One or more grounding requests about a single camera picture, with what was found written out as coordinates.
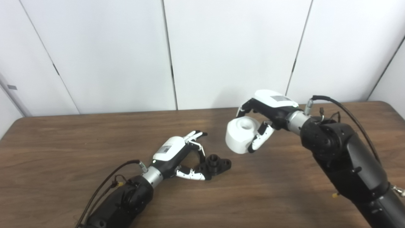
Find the brown wood surface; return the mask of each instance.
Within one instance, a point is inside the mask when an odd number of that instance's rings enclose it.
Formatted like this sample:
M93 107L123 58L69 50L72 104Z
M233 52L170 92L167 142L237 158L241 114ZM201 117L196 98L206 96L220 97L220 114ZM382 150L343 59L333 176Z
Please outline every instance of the brown wood surface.
M338 110L322 106L328 116ZM389 180L404 187L405 121L386 103L346 106L373 140ZM209 134L198 140L206 154L231 159L232 168L211 181L163 181L132 227L368 227L347 199L332 198L332 184L293 133L275 132L254 154L231 152L225 132L235 113L227 108L19 119L0 141L0 227L74 227L114 168L131 159L149 163L168 138L194 129ZM353 126L345 115L342 121ZM185 164L197 161L190 154ZM133 165L121 173L131 177L140 169Z

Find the robotic hand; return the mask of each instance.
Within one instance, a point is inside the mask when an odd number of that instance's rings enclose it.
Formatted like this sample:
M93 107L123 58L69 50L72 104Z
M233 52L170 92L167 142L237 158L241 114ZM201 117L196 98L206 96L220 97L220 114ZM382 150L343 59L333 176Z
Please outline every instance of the robotic hand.
M126 164L139 163L143 174L125 180L126 183L108 195L93 213L90 210L82 226L80 223L87 207L76 227L127 228L152 200L153 190L162 180L174 176L191 180L210 180L213 175L230 169L231 162L228 159L210 155L206 161L203 147L196 142L198 138L206 135L207 133L204 132L192 131L184 137L169 138L153 155L153 161L148 168L139 160L127 162ZM180 165L191 150L196 150L199 154L200 164L197 165L196 170Z
M269 119L259 127L248 151L257 150L274 130L292 131L312 152L338 194L351 200L372 228L405 228L405 207L394 193L405 197L404 190L388 182L377 154L374 158L349 125L340 123L340 118L339 122L325 118L323 109L321 117L310 116L313 100L331 101L341 107L359 126L375 153L360 123L339 102L313 96L303 111L296 102L271 90L256 91L254 98L238 109L237 118L253 110Z

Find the wire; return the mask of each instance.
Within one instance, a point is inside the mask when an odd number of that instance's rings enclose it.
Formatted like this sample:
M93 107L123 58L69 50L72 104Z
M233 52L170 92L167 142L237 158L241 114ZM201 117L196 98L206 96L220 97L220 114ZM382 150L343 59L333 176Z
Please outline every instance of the wire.
M340 123L340 112L335 112L334 114L332 114L332 116L329 118L328 123L332 122L332 119L337 115L337 122Z
M343 111L345 111L345 113L352 119L352 121L357 125L357 127L359 127L361 133L363 133L364 138L366 138L367 143L370 146L371 152L373 152L375 159L378 161L378 163L381 164L381 161L378 157L377 154L377 150L374 147L373 142L371 141L370 137L367 135L366 131L364 130L363 126L360 124L360 122L354 117L354 115L345 107L343 106L341 103L339 103L338 101L327 97L327 96L318 96L318 95L313 95L311 100L315 101L315 100L324 100L324 101L330 101L332 103L334 103L335 105L339 106L339 108L341 108Z
M123 175L121 175L121 174L116 175L116 176L114 177L114 181L117 181L117 176L120 176L120 177L125 181L125 183L128 183L128 180L127 180Z
M90 207L90 204L93 202L94 198L96 197L97 193L100 191L100 189L104 186L104 184L118 171L120 170L122 167L129 165L129 164L139 164L139 160L130 160L127 161L126 163L118 166L112 173L110 173L110 175L107 176L107 178L100 184L100 186L96 189L96 191L93 193L92 197L90 198L89 202L87 203L83 213L81 214L79 220L77 221L77 224L75 226L75 228L78 228L81 224L81 222L83 221L84 215L86 214L87 210Z
M93 203L93 206L90 208L90 211L89 211L89 213L87 213L86 219L84 220L85 224L89 220L90 215L92 214L94 208L96 207L98 202L101 200L101 198L103 198L103 196L105 196L105 194L107 194L107 192L110 191L112 188L115 188L117 186L117 184L118 184L117 182L113 181L113 183L110 186L108 186L108 188L106 188L103 193L101 193L101 195L97 198L96 202Z

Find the black plastic part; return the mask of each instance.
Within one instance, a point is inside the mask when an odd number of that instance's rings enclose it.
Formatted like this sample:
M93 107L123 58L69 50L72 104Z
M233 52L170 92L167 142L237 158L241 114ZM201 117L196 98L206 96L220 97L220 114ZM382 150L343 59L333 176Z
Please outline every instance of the black plastic part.
M392 190L367 203L355 203L372 228L405 228L405 207Z
M221 159L218 155L211 154L204 163L197 165L195 173L202 173L205 180L211 180L212 176L219 175L231 168L232 162L229 159Z
M153 198L152 185L135 176L117 188L98 206L85 228L128 228Z
M249 144L249 146L247 147L247 151L248 151L249 153L254 153L254 152L255 152L255 150L253 149L253 141L256 140L256 139L257 139L257 136L254 136L252 142L251 142L251 143Z
M349 125L310 118L301 129L301 141L372 228L405 228L404 205L390 190L380 163Z
M343 145L354 134L354 130L350 125L336 123L334 120L328 119L322 123L319 121L317 118L310 118L301 127L303 147L312 151L314 157L320 160L330 161L341 157Z

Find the white wall panel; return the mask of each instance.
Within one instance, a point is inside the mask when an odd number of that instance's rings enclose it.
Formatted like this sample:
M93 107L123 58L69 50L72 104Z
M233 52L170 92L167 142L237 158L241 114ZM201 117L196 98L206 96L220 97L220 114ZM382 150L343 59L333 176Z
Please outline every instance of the white wall panel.
M27 116L78 114L18 0L0 1L0 81Z
M403 0L314 0L287 95L364 101L405 35Z
M164 0L179 109L285 93L310 0Z
M173 110L160 0L22 0L81 113Z
M21 117L21 113L0 86L0 139L7 132L14 121Z
M405 118L405 42L370 96L371 101L385 101Z

